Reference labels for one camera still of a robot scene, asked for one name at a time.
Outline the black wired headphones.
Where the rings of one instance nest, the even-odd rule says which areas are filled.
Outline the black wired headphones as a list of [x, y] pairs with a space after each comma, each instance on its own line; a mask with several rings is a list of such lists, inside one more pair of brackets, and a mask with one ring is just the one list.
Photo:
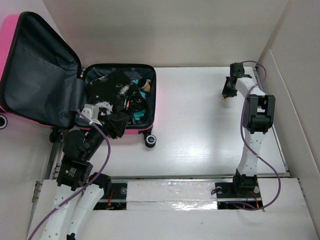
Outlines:
[[124, 113], [129, 116], [129, 125], [145, 123], [149, 118], [150, 107], [139, 93], [120, 97], [112, 107], [112, 113]]

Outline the black lid powder jar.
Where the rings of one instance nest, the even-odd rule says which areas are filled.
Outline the black lid powder jar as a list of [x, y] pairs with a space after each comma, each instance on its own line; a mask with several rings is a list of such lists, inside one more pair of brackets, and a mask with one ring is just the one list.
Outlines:
[[146, 83], [146, 78], [141, 78], [138, 80], [138, 83], [137, 83], [137, 86], [140, 88], [140, 89], [143, 89], [145, 83]]

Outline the pink hard-shell suitcase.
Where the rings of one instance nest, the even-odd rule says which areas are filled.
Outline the pink hard-shell suitcase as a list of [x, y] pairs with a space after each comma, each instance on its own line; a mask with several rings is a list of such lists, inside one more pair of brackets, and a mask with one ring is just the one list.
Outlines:
[[50, 141], [60, 141], [60, 130], [90, 125], [77, 110], [88, 103], [86, 86], [115, 71], [131, 80], [151, 80], [147, 92], [149, 117], [129, 125], [125, 133], [143, 134], [152, 148], [156, 110], [155, 69], [139, 63], [98, 63], [83, 67], [75, 51], [37, 13], [25, 11], [7, 16], [0, 29], [0, 109], [17, 117], [52, 128]]

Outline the clear jar with sponge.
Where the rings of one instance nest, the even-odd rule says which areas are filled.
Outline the clear jar with sponge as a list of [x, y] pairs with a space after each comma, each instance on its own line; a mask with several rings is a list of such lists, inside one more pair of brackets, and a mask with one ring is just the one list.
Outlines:
[[144, 84], [144, 86], [143, 86], [143, 88], [142, 88], [142, 90], [144, 91], [144, 92], [150, 92], [150, 90], [151, 90], [151, 80], [150, 79], [147, 79], [146, 81], [145, 81], [145, 84]]

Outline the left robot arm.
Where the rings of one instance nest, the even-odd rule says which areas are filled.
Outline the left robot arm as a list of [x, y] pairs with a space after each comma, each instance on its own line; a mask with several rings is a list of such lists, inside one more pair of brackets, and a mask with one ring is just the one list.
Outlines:
[[95, 107], [77, 111], [90, 125], [89, 132], [73, 130], [66, 136], [52, 210], [35, 227], [29, 239], [45, 224], [42, 240], [78, 240], [95, 205], [111, 194], [111, 178], [101, 170], [92, 173], [90, 159], [103, 142], [108, 144], [110, 138], [124, 135], [130, 117], [119, 112], [99, 120], [95, 111]]

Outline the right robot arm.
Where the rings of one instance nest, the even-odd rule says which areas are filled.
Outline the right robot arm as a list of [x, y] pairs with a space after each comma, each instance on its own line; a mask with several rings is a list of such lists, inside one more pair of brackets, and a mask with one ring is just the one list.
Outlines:
[[262, 141], [273, 126], [276, 98], [263, 92], [253, 78], [245, 73], [242, 62], [230, 65], [229, 76], [222, 90], [223, 98], [233, 98], [240, 93], [244, 97], [240, 118], [243, 151], [240, 163], [232, 179], [230, 193], [245, 197], [257, 185], [257, 164]]

